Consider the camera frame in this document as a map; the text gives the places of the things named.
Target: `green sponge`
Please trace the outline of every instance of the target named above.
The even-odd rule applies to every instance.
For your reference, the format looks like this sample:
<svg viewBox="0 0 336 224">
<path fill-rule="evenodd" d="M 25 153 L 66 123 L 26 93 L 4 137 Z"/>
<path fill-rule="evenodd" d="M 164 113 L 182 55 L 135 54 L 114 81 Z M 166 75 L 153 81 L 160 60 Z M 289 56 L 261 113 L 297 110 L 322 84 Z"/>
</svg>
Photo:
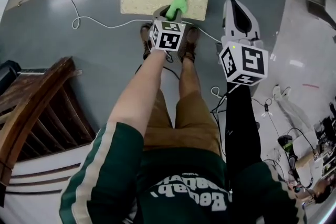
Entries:
<svg viewBox="0 0 336 224">
<path fill-rule="evenodd" d="M 172 4 L 170 5 L 170 8 L 166 12 L 165 17 L 168 20 L 173 20 L 177 9 L 180 9 L 182 13 L 186 13 L 188 9 L 187 0 L 173 0 Z"/>
</svg>

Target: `wooden railing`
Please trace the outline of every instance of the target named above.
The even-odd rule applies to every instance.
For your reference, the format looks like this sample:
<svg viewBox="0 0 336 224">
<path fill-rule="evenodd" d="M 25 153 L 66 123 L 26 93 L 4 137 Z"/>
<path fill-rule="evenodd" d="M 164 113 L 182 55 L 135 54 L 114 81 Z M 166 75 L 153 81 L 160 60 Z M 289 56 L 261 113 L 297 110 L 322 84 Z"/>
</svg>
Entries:
<svg viewBox="0 0 336 224">
<path fill-rule="evenodd" d="M 0 205 L 18 160 L 46 156 L 90 143 L 95 134 L 67 80 L 72 58 L 42 75 L 21 74 L 0 96 Z"/>
</svg>

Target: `brown shorts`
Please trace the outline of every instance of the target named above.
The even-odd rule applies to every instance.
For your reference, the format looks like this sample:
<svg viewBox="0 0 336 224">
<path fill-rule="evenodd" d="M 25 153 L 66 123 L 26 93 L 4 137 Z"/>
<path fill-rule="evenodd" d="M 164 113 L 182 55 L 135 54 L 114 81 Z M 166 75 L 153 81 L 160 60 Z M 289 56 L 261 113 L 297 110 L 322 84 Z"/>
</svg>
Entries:
<svg viewBox="0 0 336 224">
<path fill-rule="evenodd" d="M 221 156 L 218 127 L 200 93 L 193 92 L 179 100 L 173 128 L 163 93 L 158 91 L 144 138 L 144 150 L 171 147 L 200 148 Z"/>
</svg>

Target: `white stripe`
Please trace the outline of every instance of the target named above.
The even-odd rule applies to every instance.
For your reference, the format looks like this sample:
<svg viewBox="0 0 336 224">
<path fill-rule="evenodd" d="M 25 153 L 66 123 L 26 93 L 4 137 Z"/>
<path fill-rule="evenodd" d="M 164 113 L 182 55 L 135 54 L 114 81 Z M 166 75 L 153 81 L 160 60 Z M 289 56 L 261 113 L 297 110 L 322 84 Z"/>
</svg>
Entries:
<svg viewBox="0 0 336 224">
<path fill-rule="evenodd" d="M 132 208 L 130 210 L 130 213 L 128 216 L 122 221 L 124 224 L 132 224 L 133 220 L 135 219 L 135 215 L 137 214 L 136 212 L 138 211 L 138 204 L 137 204 L 137 199 L 134 199 Z"/>
<path fill-rule="evenodd" d="M 101 138 L 101 144 L 91 164 L 85 171 L 82 183 L 76 189 L 76 201 L 71 206 L 76 223 L 91 224 L 91 218 L 87 208 L 87 202 L 91 200 L 92 189 L 96 186 L 99 172 L 111 147 L 116 123 L 108 122 L 106 130 Z"/>
<path fill-rule="evenodd" d="M 87 156 L 90 154 L 90 152 L 91 152 L 91 150 L 93 149 L 93 143 L 94 143 L 94 141 L 96 140 L 96 138 L 91 142 L 91 144 L 90 144 L 90 147 L 89 147 L 89 152 L 88 152 L 88 154 L 87 154 Z M 87 158 L 87 156 L 83 159 L 83 161 L 81 162 L 81 164 L 80 164 L 80 166 L 79 166 L 79 168 L 78 168 L 78 171 L 80 171 L 81 169 L 82 169 L 82 167 L 83 167 L 83 165 L 84 165 L 84 163 L 85 163 L 85 160 L 86 160 L 86 158 Z M 60 209 L 61 208 L 61 202 L 62 202 L 62 196 L 63 196 L 63 193 L 67 190 L 67 188 L 69 187 L 69 184 L 70 184 L 70 180 L 72 179 L 72 176 L 68 179 L 68 181 L 67 181 L 67 183 L 66 183 L 66 185 L 65 185 L 65 187 L 62 189 L 62 191 L 61 191 L 61 193 L 60 193 L 60 199 L 59 199 L 59 204 L 58 204 L 58 209 Z M 62 219 L 61 219 L 61 217 L 60 217 L 60 215 L 59 215 L 59 213 L 57 214 L 57 223 L 59 223 L 59 224 L 62 224 L 63 222 L 62 222 Z"/>
<path fill-rule="evenodd" d="M 278 173 L 274 169 L 274 167 L 272 165 L 270 165 L 270 164 L 267 164 L 267 166 L 268 166 L 269 170 L 271 171 L 272 179 L 274 181 L 276 181 L 276 182 L 280 182 L 281 183 L 282 189 L 287 192 L 287 194 L 288 194 L 288 196 L 289 196 L 290 199 L 292 199 L 292 200 L 295 199 L 296 200 L 295 207 L 298 209 L 298 213 L 296 215 L 298 217 L 298 219 L 299 219 L 298 223 L 304 223 L 303 218 L 305 216 L 305 213 L 304 213 L 304 209 L 302 208 L 302 202 L 298 198 L 296 198 L 294 191 L 288 189 L 288 186 L 287 186 L 287 184 L 285 182 L 279 181 Z"/>
</svg>

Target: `green jacket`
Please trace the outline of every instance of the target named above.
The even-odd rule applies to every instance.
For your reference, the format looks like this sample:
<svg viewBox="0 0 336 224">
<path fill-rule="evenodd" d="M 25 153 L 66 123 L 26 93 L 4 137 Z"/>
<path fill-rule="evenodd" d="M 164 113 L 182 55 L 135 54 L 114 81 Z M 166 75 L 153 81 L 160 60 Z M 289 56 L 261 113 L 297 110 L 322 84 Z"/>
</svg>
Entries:
<svg viewBox="0 0 336 224">
<path fill-rule="evenodd" d="M 109 123 L 61 194 L 62 223 L 304 223 L 302 203 L 272 166 L 252 165 L 230 182 L 210 151 L 143 152 L 134 128 Z"/>
</svg>

